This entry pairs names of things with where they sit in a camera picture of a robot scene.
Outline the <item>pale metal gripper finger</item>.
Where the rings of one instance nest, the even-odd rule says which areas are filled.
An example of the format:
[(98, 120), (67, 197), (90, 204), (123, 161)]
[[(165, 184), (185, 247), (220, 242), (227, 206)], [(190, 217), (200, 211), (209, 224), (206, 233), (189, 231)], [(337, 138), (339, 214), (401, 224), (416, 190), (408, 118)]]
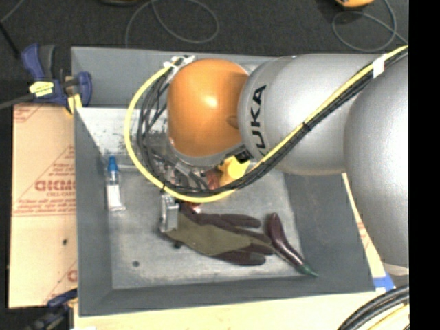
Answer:
[(172, 202), (168, 207), (168, 229), (174, 230), (178, 227), (179, 204)]
[(159, 231), (165, 232), (168, 229), (168, 208), (170, 203), (170, 197), (166, 194), (162, 194), (160, 197), (160, 218), (159, 218)]

